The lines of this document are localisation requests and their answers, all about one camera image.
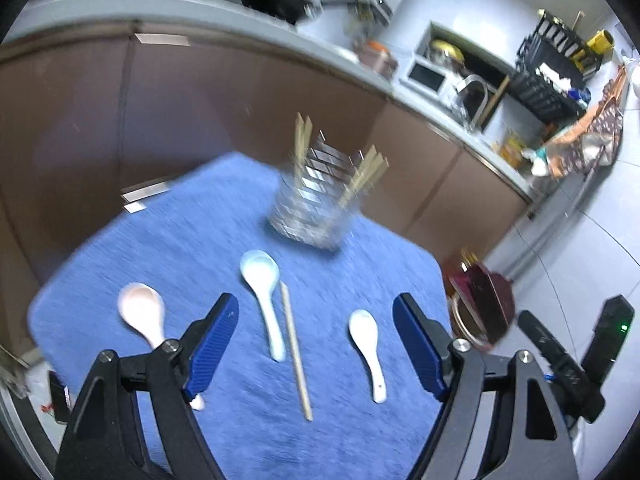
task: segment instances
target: blue gripper pad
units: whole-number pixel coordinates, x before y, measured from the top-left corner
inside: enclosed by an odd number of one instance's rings
[[[429,320],[422,313],[420,307],[415,303],[410,294],[400,294],[394,300],[393,318],[396,330],[404,349],[409,354],[414,365],[415,373],[420,379],[422,387],[431,392],[438,400],[443,400],[449,393],[449,387],[443,377],[442,365],[442,344],[446,341],[442,339],[442,334],[450,341],[444,327],[437,321]],[[434,342],[427,334],[431,330],[433,335],[439,338],[441,351],[438,352]]]
[[[211,384],[213,373],[236,329],[239,314],[238,299],[231,294],[223,294],[207,317],[196,322],[208,324],[208,327],[188,360],[189,378],[182,388],[188,400],[193,400]]]

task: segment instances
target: lid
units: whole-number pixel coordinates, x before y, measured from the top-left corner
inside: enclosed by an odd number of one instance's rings
[[[436,50],[441,50],[443,52],[446,52],[449,55],[449,57],[452,57],[459,63],[462,63],[462,64],[465,63],[465,56],[464,54],[462,54],[462,51],[455,45],[447,43],[447,41],[433,40],[431,41],[429,46]]]
[[[389,53],[389,49],[386,46],[384,46],[382,43],[379,43],[378,41],[369,40],[367,41],[367,45],[369,45],[373,50],[377,50],[379,52],[386,52],[387,54]]]

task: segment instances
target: table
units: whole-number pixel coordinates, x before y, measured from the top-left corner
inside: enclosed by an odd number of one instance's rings
[[[392,320],[392,302],[410,292],[449,330],[440,269],[425,250],[357,216],[340,250],[283,238],[267,217],[278,173],[239,153],[175,181],[134,214],[123,213],[85,242],[44,286],[28,323],[42,353],[78,393],[98,352],[148,352],[120,319],[116,299],[130,282],[162,295],[167,337],[180,337],[222,292],[240,317],[196,419],[229,480],[405,478],[440,404],[419,383]],[[302,414],[287,360],[270,358],[257,301],[239,273],[249,249],[278,263],[289,285],[314,421]],[[274,307],[286,336],[279,290]],[[378,322],[378,355],[388,399],[375,404],[348,319],[365,308]],[[148,394],[138,394],[151,458],[166,466]]]

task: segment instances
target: faucet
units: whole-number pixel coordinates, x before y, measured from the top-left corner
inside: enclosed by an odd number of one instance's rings
[[[478,110],[476,111],[474,118],[471,119],[471,122],[469,123],[470,131],[474,131],[476,129],[476,123],[478,122],[480,115],[482,115],[482,112],[486,108],[487,101],[489,100],[489,89],[486,87],[486,82],[484,81],[484,79],[482,79],[479,75],[476,75],[476,74],[467,76],[456,85],[456,92],[460,94],[460,92],[462,92],[466,87],[468,87],[474,81],[482,85],[482,88],[484,89],[484,98],[482,98],[481,105],[478,107]]]

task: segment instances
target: screw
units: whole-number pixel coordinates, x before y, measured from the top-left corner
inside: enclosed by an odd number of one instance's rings
[[[177,339],[167,339],[164,343],[162,343],[162,350],[164,350],[168,354],[177,352],[178,348],[180,348],[180,341],[178,341]]]
[[[98,359],[100,359],[101,363],[110,363],[113,361],[114,357],[115,355],[111,350],[103,350],[100,352],[100,355],[98,355]]]
[[[518,350],[516,355],[525,364],[533,361],[533,354],[529,350]]]
[[[454,339],[453,348],[458,352],[468,352],[471,349],[471,343],[466,339]]]

